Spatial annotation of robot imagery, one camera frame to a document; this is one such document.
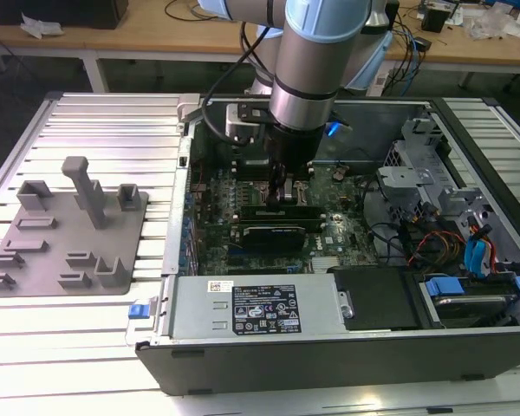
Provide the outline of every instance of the black box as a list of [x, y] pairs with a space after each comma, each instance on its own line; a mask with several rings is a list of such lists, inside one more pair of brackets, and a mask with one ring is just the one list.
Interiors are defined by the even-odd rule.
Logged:
[[441, 33], [445, 21], [449, 18], [449, 10], [428, 9], [422, 21], [422, 30], [426, 32]]
[[20, 24], [21, 14], [62, 26], [115, 29], [128, 0], [0, 0], [0, 24]]

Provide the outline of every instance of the black cable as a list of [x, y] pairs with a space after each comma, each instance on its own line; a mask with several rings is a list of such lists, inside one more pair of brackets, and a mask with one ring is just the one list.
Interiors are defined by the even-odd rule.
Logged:
[[218, 88], [222, 82], [224, 82], [231, 74], [235, 72], [235, 70], [238, 68], [238, 66], [246, 60], [250, 56], [252, 52], [254, 52], [254, 49], [257, 48], [257, 46], [260, 44], [260, 42], [266, 37], [268, 34], [268, 30], [270, 28], [266, 28], [263, 30], [263, 32], [260, 34], [260, 36], [252, 43], [249, 49], [244, 52], [241, 57], [235, 62], [233, 65], [230, 66], [230, 68], [223, 74], [216, 82], [214, 82], [214, 85], [211, 86], [210, 91], [206, 94], [206, 97], [202, 101], [202, 116], [205, 119], [206, 125], [212, 130], [216, 136], [222, 140], [224, 143], [227, 143], [228, 145], [232, 146], [239, 146], [244, 147], [247, 146], [250, 142], [250, 138], [246, 137], [244, 140], [234, 140], [230, 137], [227, 137], [225, 133], [220, 132], [218, 130], [218, 127], [210, 120], [210, 116], [208, 115], [208, 102], [211, 100], [212, 96], [214, 95], [214, 91], [216, 91], [216, 88]]
[[356, 94], [353, 93], [350, 89], [347, 89], [347, 88], [345, 88], [345, 87], [340, 87], [340, 88], [339, 88], [339, 91], [343, 91], [343, 92], [345, 92], [345, 93], [347, 93], [347, 94], [349, 94], [349, 95], [352, 95], [354, 98], [356, 98]]
[[[246, 52], [247, 49], [250, 49], [250, 42], [246, 35], [246, 31], [244, 30], [244, 27], [246, 26], [246, 22], [241, 25], [241, 30], [239, 32], [239, 42], [241, 44], [241, 50]], [[262, 60], [258, 57], [258, 55], [252, 51], [250, 53], [251, 56], [248, 57], [247, 61], [252, 65], [257, 71], [263, 73], [266, 75], [270, 80], [273, 81], [274, 75], [266, 68], [266, 66], [263, 64]]]
[[372, 234], [374, 237], [376, 237], [378, 240], [381, 240], [388, 246], [393, 247], [399, 253], [406, 254], [402, 247], [400, 247], [398, 244], [395, 244], [391, 241], [391, 238], [387, 239], [387, 238], [381, 236], [380, 234], [378, 234], [377, 232], [375, 232], [374, 230], [370, 230], [370, 234]]
[[8, 45], [6, 45], [4, 42], [2, 42], [2, 39], [0, 39], [0, 46], [2, 46], [4, 49], [6, 49], [8, 51], [8, 53], [11, 55], [12, 58], [14, 58], [16, 61], [19, 62], [19, 64], [23, 67], [23, 69], [25, 69], [27, 71], [27, 73], [29, 75], [31, 75], [31, 77], [36, 81], [37, 84], [39, 84], [39, 86], [43, 89], [43, 90], [47, 90], [45, 87], [44, 87], [44, 83], [41, 81], [41, 79], [35, 75], [35, 73], [33, 71], [31, 71], [29, 69], [29, 67], [27, 65], [25, 65], [23, 63], [23, 61], [19, 58], [19, 56], [17, 56], [16, 54], [14, 54], [11, 49], [8, 47]]
[[405, 55], [403, 56], [402, 61], [401, 61], [400, 65], [399, 65], [399, 67], [391, 75], [390, 82], [383, 88], [383, 93], [385, 93], [388, 89], [393, 89], [393, 86], [397, 83], [397, 80], [398, 80], [397, 76], [400, 74], [400, 71], [405, 66], [406, 60], [408, 60], [409, 63], [408, 63], [408, 66], [406, 67], [406, 70], [403, 72], [402, 78], [404, 78], [406, 76], [406, 73], [408, 72], [408, 68], [410, 67], [410, 62], [413, 59], [412, 48], [410, 47], [410, 39], [408, 38], [408, 35], [406, 35], [404, 33], [397, 32], [397, 31], [395, 31], [395, 33], [398, 33], [401, 37], [404, 38], [404, 42], [405, 42]]
[[166, 13], [169, 17], [175, 20], [179, 20], [180, 22], [208, 22], [209, 20], [213, 20], [218, 18], [217, 16], [211, 16], [211, 17], [205, 17], [203, 19], [187, 19], [185, 17], [177, 17], [175, 15], [172, 15], [169, 11], [167, 11], [170, 6], [174, 3], [176, 3], [178, 0], [172, 0], [170, 3], [166, 4], [164, 8], [164, 13]]
[[394, 239], [397, 239], [400, 241], [400, 238], [399, 238], [399, 235], [396, 235], [396, 236], [392, 236], [391, 238], [389, 238], [389, 241], [387, 242], [387, 255], [386, 255], [386, 261], [385, 261], [385, 264], [389, 264], [389, 260], [391, 260], [391, 241], [393, 241]]

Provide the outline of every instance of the gray tower block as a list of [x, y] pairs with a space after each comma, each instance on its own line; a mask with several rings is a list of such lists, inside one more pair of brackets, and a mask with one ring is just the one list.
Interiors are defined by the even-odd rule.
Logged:
[[142, 208], [139, 188], [135, 184], [121, 184], [117, 197], [122, 211], [138, 211]]
[[43, 198], [51, 198], [52, 192], [43, 180], [27, 180], [17, 192], [17, 199], [27, 213], [42, 213], [46, 211]]
[[114, 265], [111, 268], [106, 265], [102, 257], [99, 257], [94, 267], [94, 275], [98, 277], [104, 287], [118, 286], [131, 280], [119, 257], [114, 259]]
[[77, 203], [87, 211], [95, 229], [104, 226], [104, 192], [100, 182], [91, 182], [87, 175], [88, 160], [82, 156], [68, 156], [62, 165], [62, 173], [73, 180], [77, 190]]
[[22, 203], [0, 243], [0, 297], [123, 295], [131, 285], [148, 194], [103, 192], [88, 161], [67, 158], [74, 192], [22, 184]]

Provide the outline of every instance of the cable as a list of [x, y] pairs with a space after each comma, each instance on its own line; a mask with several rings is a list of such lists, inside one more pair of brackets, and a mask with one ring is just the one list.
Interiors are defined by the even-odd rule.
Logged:
[[194, 6], [191, 6], [190, 4], [187, 4], [187, 9], [189, 10], [189, 12], [193, 16], [195, 16], [196, 18], [198, 18], [200, 20], [215, 20], [215, 21], [220, 21], [220, 22], [227, 22], [227, 20], [225, 20], [225, 19], [223, 19], [221, 17], [214, 16], [214, 18], [212, 19], [212, 15], [210, 15], [210, 16], [203, 15], [199, 11], [195, 10], [195, 9], [197, 9], [199, 7], [200, 7], [200, 4], [198, 4], [198, 3], [196, 3]]
[[203, 17], [203, 18], [198, 18], [198, 19], [187, 19], [185, 17], [178, 17], [178, 16], [175, 16], [175, 15], [172, 15], [167, 10], [170, 8], [170, 6], [172, 4], [176, 3], [177, 1], [178, 0], [172, 0], [170, 3], [166, 4], [166, 6], [164, 8], [164, 13], [166, 13], [172, 19], [179, 20], [180, 22], [207, 22], [209, 20], [214, 20], [214, 19], [218, 18], [217, 16], [211, 16], [211, 17]]
[[222, 82], [224, 82], [231, 74], [235, 72], [235, 70], [238, 68], [238, 66], [244, 62], [246, 58], [250, 56], [252, 52], [254, 52], [254, 49], [257, 48], [257, 46], [260, 44], [260, 42], [266, 37], [268, 34], [268, 30], [270, 28], [266, 28], [263, 30], [263, 32], [260, 34], [260, 36], [252, 43], [249, 49], [244, 52], [241, 57], [235, 62], [233, 65], [230, 66], [230, 68], [223, 74], [216, 82], [214, 82], [214, 85], [211, 86], [210, 91], [206, 94], [206, 97], [202, 101], [202, 116], [205, 119], [206, 125], [212, 130], [216, 136], [222, 140], [224, 143], [227, 143], [228, 145], [232, 146], [239, 146], [239, 147], [245, 147], [249, 144], [250, 138], [245, 138], [243, 141], [239, 140], [238, 138], [236, 140], [229, 138], [225, 135], [225, 133], [220, 132], [216, 125], [211, 121], [210, 116], [208, 115], [208, 102], [210, 102], [212, 96], [214, 95], [214, 91], [216, 91], [216, 88], [218, 88]]
[[[244, 24], [241, 25], [241, 30], [239, 31], [239, 42], [241, 44], [241, 50], [243, 51], [243, 53], [246, 52], [247, 49], [250, 49], [250, 42], [244, 29], [245, 26], [246, 22], [244, 22]], [[247, 61], [250, 63], [250, 65], [252, 65], [257, 71], [263, 73], [270, 80], [273, 81], [274, 75], [266, 68], [266, 66], [263, 64], [262, 60], [258, 57], [256, 52], [252, 51], [250, 54], [254, 58], [254, 60], [250, 56], [247, 58]]]
[[395, 244], [395, 243], [393, 243], [391, 241], [391, 238], [387, 239], [387, 238], [381, 236], [380, 234], [378, 234], [377, 232], [375, 232], [374, 230], [371, 230], [371, 229], [370, 229], [370, 234], [372, 234], [374, 237], [376, 237], [378, 240], [381, 240], [382, 242], [384, 242], [388, 246], [393, 247], [399, 253], [406, 254], [402, 247], [400, 247], [399, 245], [397, 245], [397, 244]]
[[[421, 63], [426, 58], [426, 52], [420, 53], [416, 50], [416, 44], [413, 38], [412, 31], [402, 22], [402, 18], [400, 14], [397, 15], [398, 22], [395, 22], [397, 26], [401, 28], [401, 30], [393, 29], [393, 32], [397, 35], [400, 35], [404, 44], [405, 44], [405, 55], [400, 63], [399, 67], [393, 72], [391, 75], [390, 82], [383, 88], [383, 92], [385, 93], [387, 90], [392, 90], [393, 87], [399, 83], [406, 81], [407, 86], [403, 89], [402, 94], [404, 94], [412, 85], [414, 77], [419, 73], [419, 67]], [[415, 52], [418, 53], [418, 60], [416, 60]]]
[[19, 56], [17, 56], [16, 54], [14, 54], [11, 49], [8, 47], [8, 45], [6, 45], [4, 42], [2, 42], [2, 40], [0, 39], [0, 46], [2, 46], [4, 49], [6, 49], [8, 51], [8, 53], [11, 55], [12, 58], [14, 58], [17, 62], [19, 62], [19, 64], [27, 71], [28, 74], [31, 75], [31, 77], [36, 81], [37, 84], [39, 84], [39, 86], [43, 89], [43, 90], [47, 90], [45, 87], [44, 87], [44, 84], [42, 83], [41, 79], [35, 75], [35, 73], [33, 71], [31, 71], [29, 69], [29, 67], [27, 65], [25, 65], [23, 63], [23, 61], [19, 58]]

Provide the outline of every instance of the warning label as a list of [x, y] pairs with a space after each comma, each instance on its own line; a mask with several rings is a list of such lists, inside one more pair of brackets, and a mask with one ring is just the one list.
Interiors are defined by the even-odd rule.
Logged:
[[233, 332], [237, 335], [301, 331], [294, 284], [233, 286]]

